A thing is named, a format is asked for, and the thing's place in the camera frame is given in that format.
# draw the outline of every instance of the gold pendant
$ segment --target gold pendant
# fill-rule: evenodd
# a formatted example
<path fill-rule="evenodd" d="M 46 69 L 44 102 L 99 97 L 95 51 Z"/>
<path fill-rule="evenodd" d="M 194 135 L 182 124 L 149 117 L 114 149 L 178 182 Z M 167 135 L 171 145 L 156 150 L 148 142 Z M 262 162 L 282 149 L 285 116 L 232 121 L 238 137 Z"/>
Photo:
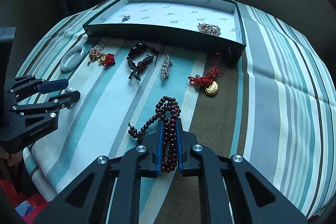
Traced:
<path fill-rule="evenodd" d="M 205 93 L 208 96 L 215 95 L 217 93 L 217 91 L 218 91 L 218 84 L 215 81 L 213 81 L 212 84 L 209 87 L 205 88 Z"/>
<path fill-rule="evenodd" d="M 102 64 L 105 62 L 105 55 L 103 55 L 100 60 L 98 61 L 99 64 Z"/>

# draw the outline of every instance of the blue striped bedspread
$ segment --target blue striped bedspread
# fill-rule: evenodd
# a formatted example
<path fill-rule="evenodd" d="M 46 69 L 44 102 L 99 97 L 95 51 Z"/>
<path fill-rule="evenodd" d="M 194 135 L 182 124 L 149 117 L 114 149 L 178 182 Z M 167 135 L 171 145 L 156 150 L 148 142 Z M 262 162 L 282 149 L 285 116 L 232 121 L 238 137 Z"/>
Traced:
<path fill-rule="evenodd" d="M 128 122 L 142 127 L 159 99 L 168 95 L 181 106 L 184 130 L 195 133 L 199 142 L 219 155 L 243 155 L 307 218 L 328 204 L 336 189 L 335 88 L 303 34 L 239 3 L 246 49 L 235 68 L 224 69 L 219 80 L 221 95 L 209 101 L 187 81 L 190 75 L 203 75 L 213 64 L 213 57 L 202 52 L 146 42 L 160 50 L 159 66 L 149 66 L 141 82 L 128 80 L 126 56 L 134 41 L 88 38 L 82 28 L 113 1 L 60 21 L 39 41 L 17 74 L 67 78 L 69 86 L 81 92 L 73 108 L 61 110 L 58 130 L 24 150 L 26 168 L 47 201 L 96 157 L 122 156 L 134 147 Z M 115 54 L 116 65 L 108 69 L 97 63 L 87 66 L 86 57 L 75 70 L 61 71 L 60 60 L 71 47 L 84 45 L 88 51 L 102 43 L 104 52 Z M 172 77 L 161 82 L 166 54 L 174 62 Z M 21 103 L 41 103 L 56 94 L 34 95 Z M 211 124 L 219 120 L 218 130 L 224 127 L 224 133 L 211 135 Z M 167 204 L 173 203 L 168 192 L 178 187 L 177 180 L 175 172 L 156 180 L 142 179 L 139 223 L 163 223 L 160 217 L 169 212 Z"/>

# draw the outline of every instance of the bracelet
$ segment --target bracelet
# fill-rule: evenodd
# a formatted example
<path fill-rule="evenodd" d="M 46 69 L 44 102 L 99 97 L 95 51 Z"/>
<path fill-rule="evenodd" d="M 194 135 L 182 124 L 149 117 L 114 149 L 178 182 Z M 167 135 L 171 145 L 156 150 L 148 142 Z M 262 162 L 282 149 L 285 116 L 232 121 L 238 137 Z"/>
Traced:
<path fill-rule="evenodd" d="M 166 117 L 166 112 L 169 111 L 171 114 L 170 119 Z M 160 119 L 164 122 L 163 126 L 163 149 L 162 149 L 162 161 L 161 161 L 161 171 L 170 173 L 171 171 L 174 171 L 177 167 L 177 155 L 176 155 L 176 123 L 177 118 L 180 116 L 181 109 L 176 102 L 175 98 L 164 96 L 160 99 L 158 104 L 156 105 L 155 109 L 156 115 L 150 118 L 145 125 L 140 129 L 140 132 L 138 130 L 131 126 L 130 123 L 128 123 L 128 126 L 130 129 L 128 130 L 128 133 L 133 137 L 134 139 L 137 139 L 137 144 L 140 145 L 142 143 L 143 137 L 145 136 L 146 130 L 149 128 L 151 124 L 153 124 L 157 119 Z M 167 160 L 166 159 L 166 149 L 169 144 L 169 150 L 167 154 Z"/>
<path fill-rule="evenodd" d="M 142 60 L 139 61 L 138 64 L 136 65 L 133 61 L 132 61 L 132 57 L 143 53 L 145 51 L 145 49 L 151 49 L 153 55 L 149 55 L 147 54 L 147 56 Z M 127 64 L 130 67 L 131 70 L 133 70 L 130 74 L 130 76 L 128 77 L 128 79 L 131 79 L 133 76 L 135 79 L 137 79 L 138 81 L 141 81 L 141 78 L 139 76 L 139 72 L 143 71 L 145 68 L 147 68 L 147 66 L 152 63 L 154 56 L 156 56 L 156 60 L 155 60 L 155 64 L 156 65 L 156 61 L 158 60 L 158 56 L 159 56 L 159 51 L 156 50 L 153 47 L 150 47 L 144 43 L 140 43 L 138 42 L 128 53 L 126 59 L 127 59 Z"/>
<path fill-rule="evenodd" d="M 75 57 L 76 55 L 74 55 L 73 58 L 71 58 L 71 60 L 68 62 L 68 64 L 65 65 L 68 58 L 75 52 L 79 52 L 79 55 L 77 55 L 77 57 Z M 74 46 L 73 48 L 68 50 L 66 54 L 64 54 L 60 64 L 61 70 L 62 71 L 72 70 L 83 60 L 84 56 L 85 56 L 84 46 L 83 45 Z"/>

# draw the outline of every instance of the metal screw cap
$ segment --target metal screw cap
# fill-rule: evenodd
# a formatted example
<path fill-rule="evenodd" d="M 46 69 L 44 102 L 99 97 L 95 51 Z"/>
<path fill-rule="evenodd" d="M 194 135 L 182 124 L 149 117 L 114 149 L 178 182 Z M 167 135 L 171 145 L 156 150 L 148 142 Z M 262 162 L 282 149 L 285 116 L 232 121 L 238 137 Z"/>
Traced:
<path fill-rule="evenodd" d="M 232 159 L 235 161 L 235 162 L 242 162 L 243 161 L 243 157 L 241 155 L 234 155 L 232 157 Z"/>
<path fill-rule="evenodd" d="M 200 151 L 203 150 L 203 146 L 200 145 L 200 144 L 195 144 L 195 145 L 193 146 L 193 150 L 195 150 L 195 151 L 197 151 L 197 152 L 200 152 Z"/>
<path fill-rule="evenodd" d="M 147 150 L 147 147 L 145 147 L 144 145 L 139 145 L 136 150 L 140 153 L 145 152 Z"/>
<path fill-rule="evenodd" d="M 97 159 L 97 163 L 99 164 L 104 164 L 107 162 L 107 158 L 104 157 L 104 156 L 100 156 L 98 159 Z"/>

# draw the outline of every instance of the jewelry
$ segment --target jewelry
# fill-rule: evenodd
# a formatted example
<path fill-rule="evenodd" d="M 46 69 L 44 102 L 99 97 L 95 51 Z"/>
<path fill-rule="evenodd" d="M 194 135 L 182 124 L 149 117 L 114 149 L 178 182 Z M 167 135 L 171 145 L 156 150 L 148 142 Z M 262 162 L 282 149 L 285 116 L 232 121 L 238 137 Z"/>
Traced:
<path fill-rule="evenodd" d="M 114 54 L 106 54 L 104 56 L 102 56 L 99 61 L 99 64 L 102 64 L 104 67 L 110 66 L 110 65 L 114 65 L 116 63 L 115 59 L 114 59 Z"/>
<path fill-rule="evenodd" d="M 74 56 L 73 58 L 71 58 L 71 60 L 65 65 L 66 61 L 68 60 L 68 58 L 74 54 L 75 52 L 79 52 L 79 55 Z M 73 48 L 71 48 L 70 50 L 68 50 L 66 52 L 66 54 L 64 54 L 62 60 L 61 60 L 61 70 L 62 71 L 69 71 L 72 70 L 74 67 L 76 67 L 85 57 L 85 48 L 83 45 L 77 45 L 74 46 Z"/>
<path fill-rule="evenodd" d="M 170 119 L 166 118 L 166 112 L 169 111 L 171 114 Z M 162 161 L 161 161 L 161 171 L 170 173 L 174 171 L 177 167 L 177 153 L 176 153 L 176 123 L 177 118 L 180 116 L 181 109 L 176 102 L 175 98 L 164 96 L 160 99 L 155 109 L 156 115 L 150 118 L 145 125 L 138 130 L 131 126 L 128 123 L 130 129 L 128 133 L 134 138 L 137 139 L 137 144 L 140 145 L 142 143 L 143 137 L 145 136 L 146 130 L 149 128 L 151 124 L 153 124 L 158 118 L 164 122 L 163 126 L 163 149 L 162 149 Z M 169 150 L 166 159 L 166 149 L 169 144 Z"/>
<path fill-rule="evenodd" d="M 121 22 L 125 22 L 126 20 L 129 20 L 131 18 L 131 16 L 129 15 L 124 15 L 123 18 L 121 19 Z"/>
<path fill-rule="evenodd" d="M 172 65 L 173 65 L 173 62 L 171 62 L 171 59 L 169 58 L 169 55 L 167 54 L 166 59 L 163 62 L 162 68 L 161 68 L 161 81 L 169 77 Z"/>
<path fill-rule="evenodd" d="M 218 56 L 219 58 L 216 60 L 215 65 L 205 74 L 204 77 L 200 77 L 199 75 L 196 75 L 195 77 L 189 76 L 189 84 L 195 85 L 195 86 L 207 86 L 208 90 L 205 90 L 207 95 L 215 95 L 218 91 L 218 84 L 215 82 L 214 85 L 212 83 L 214 82 L 214 79 L 218 75 L 222 75 L 222 71 L 218 71 L 217 69 L 217 62 L 221 59 L 221 54 L 216 53 L 215 57 Z"/>
<path fill-rule="evenodd" d="M 139 61 L 138 64 L 136 65 L 131 58 L 133 58 L 134 56 L 143 53 L 145 51 L 145 49 L 151 49 L 151 52 L 153 53 L 153 55 L 149 55 L 147 54 L 147 56 L 142 60 Z M 130 67 L 131 70 L 133 70 L 129 76 L 128 79 L 131 79 L 133 76 L 135 79 L 137 79 L 138 81 L 141 81 L 141 78 L 139 77 L 139 72 L 143 71 L 145 68 L 147 68 L 147 66 L 152 63 L 154 56 L 156 56 L 156 60 L 155 60 L 155 65 L 156 65 L 156 61 L 158 60 L 158 56 L 159 56 L 159 51 L 156 50 L 155 48 L 148 46 L 144 43 L 138 42 L 128 53 L 126 59 L 127 59 L 127 64 Z"/>
<path fill-rule="evenodd" d="M 205 93 L 208 96 L 213 96 L 217 93 L 218 91 L 218 84 L 215 81 L 212 81 L 211 85 L 205 88 Z"/>
<path fill-rule="evenodd" d="M 103 53 L 103 49 L 105 48 L 105 45 L 102 44 L 99 48 L 91 48 L 89 50 L 89 58 L 90 61 L 87 63 L 87 65 L 90 65 L 93 61 L 99 60 L 102 56 L 105 54 Z"/>
<path fill-rule="evenodd" d="M 202 33 L 212 34 L 216 36 L 221 35 L 221 29 L 217 25 L 212 25 L 208 23 L 198 23 L 197 28 Z"/>

